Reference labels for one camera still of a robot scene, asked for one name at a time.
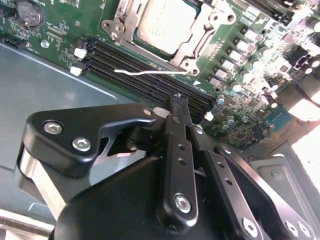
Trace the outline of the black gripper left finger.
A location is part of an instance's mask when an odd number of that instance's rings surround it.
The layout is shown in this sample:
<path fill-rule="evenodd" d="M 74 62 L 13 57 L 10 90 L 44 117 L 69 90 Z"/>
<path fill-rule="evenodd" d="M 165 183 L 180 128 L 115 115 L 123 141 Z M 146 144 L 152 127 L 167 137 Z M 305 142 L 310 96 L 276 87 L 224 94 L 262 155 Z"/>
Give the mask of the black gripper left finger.
<path fill-rule="evenodd" d="M 41 111 L 26 121 L 18 169 L 58 220 L 78 194 L 145 158 L 191 156 L 179 97 Z"/>

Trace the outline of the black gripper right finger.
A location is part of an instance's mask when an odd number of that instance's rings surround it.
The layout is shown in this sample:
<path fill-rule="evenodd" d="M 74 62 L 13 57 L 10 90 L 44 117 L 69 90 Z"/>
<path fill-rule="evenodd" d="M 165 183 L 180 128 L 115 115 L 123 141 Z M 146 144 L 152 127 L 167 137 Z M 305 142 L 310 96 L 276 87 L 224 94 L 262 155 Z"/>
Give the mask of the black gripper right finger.
<path fill-rule="evenodd" d="M 181 114 L 195 147 L 195 162 L 217 188 L 223 227 L 230 240 L 314 240 L 310 225 L 228 145 L 212 147 L 192 123 L 188 100 L 179 96 Z"/>

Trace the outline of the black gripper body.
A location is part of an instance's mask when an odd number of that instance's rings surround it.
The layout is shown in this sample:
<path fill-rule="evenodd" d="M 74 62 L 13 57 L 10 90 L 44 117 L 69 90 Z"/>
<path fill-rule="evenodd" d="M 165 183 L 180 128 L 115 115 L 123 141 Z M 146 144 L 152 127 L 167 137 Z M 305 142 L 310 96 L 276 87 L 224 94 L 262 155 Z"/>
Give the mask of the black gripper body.
<path fill-rule="evenodd" d="M 239 240 L 191 156 L 148 157 L 75 196 L 61 212 L 56 240 Z"/>

